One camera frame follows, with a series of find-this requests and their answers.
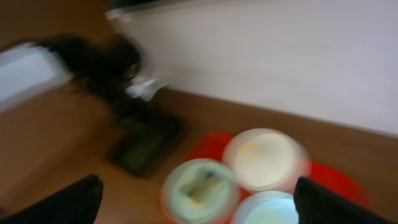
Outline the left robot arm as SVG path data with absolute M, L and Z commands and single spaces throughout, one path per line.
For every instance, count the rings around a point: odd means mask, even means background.
M 142 57 L 140 49 L 124 37 L 117 35 L 96 45 L 77 35 L 62 34 L 41 39 L 38 44 L 59 55 L 73 81 L 104 100 L 120 121 L 153 125 L 162 119 L 157 108 L 125 92 L 131 80 L 128 73 L 140 71 Z

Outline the light green plate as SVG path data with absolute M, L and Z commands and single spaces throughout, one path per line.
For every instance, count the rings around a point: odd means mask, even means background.
M 234 174 L 213 159 L 192 159 L 176 167 L 160 191 L 164 213 L 175 223 L 224 223 L 237 207 Z

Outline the green and yellow sponge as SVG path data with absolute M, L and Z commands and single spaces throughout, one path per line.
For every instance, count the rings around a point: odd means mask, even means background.
M 202 203 L 208 197 L 209 192 L 221 182 L 219 175 L 210 170 L 198 171 L 193 180 L 180 187 L 180 193 L 193 200 Z

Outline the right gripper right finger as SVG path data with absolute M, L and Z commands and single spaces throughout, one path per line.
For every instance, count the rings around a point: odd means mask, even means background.
M 297 181 L 294 204 L 299 224 L 394 224 L 306 177 Z

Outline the white plate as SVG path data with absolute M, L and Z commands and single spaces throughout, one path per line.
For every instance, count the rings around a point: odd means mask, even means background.
M 251 192 L 292 192 L 301 176 L 310 174 L 305 148 L 289 135 L 269 128 L 250 129 L 227 143 L 223 163 L 240 186 Z

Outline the light blue plate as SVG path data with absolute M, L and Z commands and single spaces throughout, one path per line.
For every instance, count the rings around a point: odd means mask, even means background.
M 280 191 L 258 192 L 244 199 L 235 211 L 232 224 L 298 224 L 292 194 Z

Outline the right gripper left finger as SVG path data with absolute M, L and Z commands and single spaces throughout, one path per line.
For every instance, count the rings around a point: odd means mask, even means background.
M 1 219 L 1 224 L 94 224 L 103 190 L 103 181 L 91 174 Z

